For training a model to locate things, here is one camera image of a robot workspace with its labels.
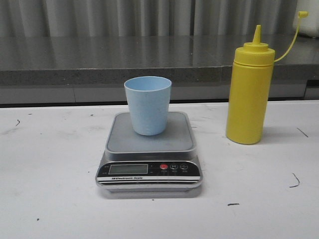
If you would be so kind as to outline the light blue plastic cup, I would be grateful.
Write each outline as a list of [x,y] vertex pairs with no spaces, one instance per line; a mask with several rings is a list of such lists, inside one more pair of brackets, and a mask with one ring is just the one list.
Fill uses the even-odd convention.
[[159,76],[131,78],[124,83],[133,129],[141,135],[162,133],[167,124],[171,80]]

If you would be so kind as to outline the yellow squeeze bottle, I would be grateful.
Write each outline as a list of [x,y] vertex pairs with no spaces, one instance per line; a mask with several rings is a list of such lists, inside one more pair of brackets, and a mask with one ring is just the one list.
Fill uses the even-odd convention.
[[261,41],[257,25],[252,41],[235,50],[226,124],[226,137],[239,144],[258,143],[273,75],[275,51]]

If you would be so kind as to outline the silver electronic kitchen scale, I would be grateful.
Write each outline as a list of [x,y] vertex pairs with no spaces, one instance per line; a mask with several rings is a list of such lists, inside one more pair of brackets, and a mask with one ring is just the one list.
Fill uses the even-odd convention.
[[188,115],[170,112],[162,133],[144,136],[129,113],[117,114],[95,180],[108,198],[198,196],[203,175]]

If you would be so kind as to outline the grey stone counter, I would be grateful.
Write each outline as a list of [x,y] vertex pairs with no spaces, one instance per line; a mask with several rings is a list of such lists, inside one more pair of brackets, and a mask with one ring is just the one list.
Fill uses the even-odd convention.
[[228,99],[235,49],[252,35],[4,37],[0,103],[123,104],[124,82],[162,76],[174,103]]

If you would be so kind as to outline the white pleated curtain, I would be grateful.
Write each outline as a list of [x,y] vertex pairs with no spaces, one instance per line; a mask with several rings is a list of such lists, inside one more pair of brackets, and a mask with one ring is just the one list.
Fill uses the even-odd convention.
[[297,0],[3,0],[1,37],[292,33]]

